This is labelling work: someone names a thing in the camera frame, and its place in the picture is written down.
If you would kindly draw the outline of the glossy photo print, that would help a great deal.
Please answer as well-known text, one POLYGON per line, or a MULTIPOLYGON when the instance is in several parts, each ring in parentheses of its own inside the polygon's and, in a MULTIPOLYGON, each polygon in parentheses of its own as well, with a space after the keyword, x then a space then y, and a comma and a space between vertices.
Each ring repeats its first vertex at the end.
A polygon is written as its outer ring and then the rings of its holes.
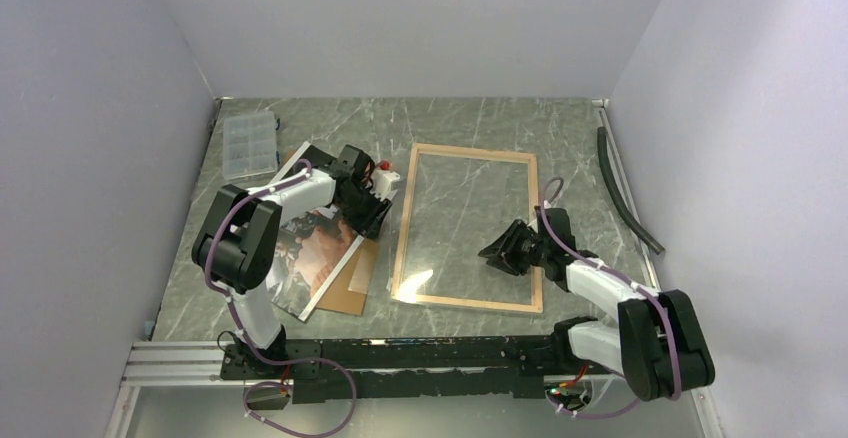
POLYGON ((268 196, 282 206, 271 271, 265 284, 272 303, 305 322, 367 239, 379 237, 399 175, 363 150, 346 145, 338 155, 305 142, 272 181, 312 165, 307 181, 268 196))

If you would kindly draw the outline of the white wooden picture frame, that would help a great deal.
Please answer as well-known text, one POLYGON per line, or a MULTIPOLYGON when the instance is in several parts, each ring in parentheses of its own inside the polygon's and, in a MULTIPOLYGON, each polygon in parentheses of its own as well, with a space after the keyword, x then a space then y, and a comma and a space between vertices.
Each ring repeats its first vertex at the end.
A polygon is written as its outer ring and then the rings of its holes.
POLYGON ((497 151, 426 143, 414 144, 410 152, 403 211, 399 225, 395 265, 391 278, 391 298, 408 304, 438 305, 524 314, 541 314, 544 311, 544 295, 540 271, 533 271, 530 274, 531 301, 529 304, 420 294, 418 290, 424 284, 424 280, 418 278, 413 279, 412 277, 407 279, 405 277, 405 258, 408 251, 410 223, 414 207, 414 191, 417 181, 419 158, 422 155, 524 164, 528 169, 527 186, 529 195, 529 212, 532 213, 534 211, 534 206, 539 204, 538 162, 535 154, 519 151, 497 151))

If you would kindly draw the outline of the clear acrylic sheet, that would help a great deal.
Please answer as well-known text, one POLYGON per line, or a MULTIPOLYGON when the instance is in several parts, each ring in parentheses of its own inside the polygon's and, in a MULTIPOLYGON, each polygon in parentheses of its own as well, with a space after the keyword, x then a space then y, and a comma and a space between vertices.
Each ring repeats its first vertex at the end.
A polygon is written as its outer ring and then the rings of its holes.
MULTIPOLYGON (((511 276, 488 266, 478 252, 516 219, 528 223, 528 169, 520 163, 422 155, 414 191, 405 277, 423 279, 420 294, 529 304, 529 271, 511 276)), ((418 305, 391 298, 404 188, 398 211, 390 216, 381 257, 390 261, 388 277, 373 276, 365 303, 418 305)))

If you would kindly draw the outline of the brown backing board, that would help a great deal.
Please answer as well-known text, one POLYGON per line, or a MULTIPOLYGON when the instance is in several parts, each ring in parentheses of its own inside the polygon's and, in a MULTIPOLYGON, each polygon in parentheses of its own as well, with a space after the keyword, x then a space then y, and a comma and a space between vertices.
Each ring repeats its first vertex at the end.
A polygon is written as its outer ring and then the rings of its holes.
POLYGON ((302 322, 317 309, 361 315, 377 250, 335 206, 292 218, 279 229, 266 280, 272 303, 302 322))

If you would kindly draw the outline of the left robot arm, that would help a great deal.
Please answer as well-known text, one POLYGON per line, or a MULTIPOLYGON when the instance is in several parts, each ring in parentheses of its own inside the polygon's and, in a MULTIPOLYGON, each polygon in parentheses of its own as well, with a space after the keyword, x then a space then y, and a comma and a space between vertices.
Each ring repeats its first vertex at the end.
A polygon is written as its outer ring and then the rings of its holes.
POLYGON ((304 322, 366 239, 375 240, 401 177, 346 145, 332 156, 305 142, 270 183, 222 187, 192 248, 221 294, 247 365, 263 378, 286 364, 278 309, 304 322))

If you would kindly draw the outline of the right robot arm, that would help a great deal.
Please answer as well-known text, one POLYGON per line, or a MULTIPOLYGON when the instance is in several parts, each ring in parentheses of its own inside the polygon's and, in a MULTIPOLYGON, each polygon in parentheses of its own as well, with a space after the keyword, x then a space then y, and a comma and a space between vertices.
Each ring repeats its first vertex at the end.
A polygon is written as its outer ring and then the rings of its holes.
POLYGON ((557 323, 549 349, 555 368, 572 373, 586 362, 601 365, 623 377, 642 401, 676 398, 714 383, 715 365, 686 293, 642 285, 578 249, 566 210, 534 212, 535 226, 514 220, 479 257, 512 276, 539 268, 557 287, 612 320, 582 316, 557 323))

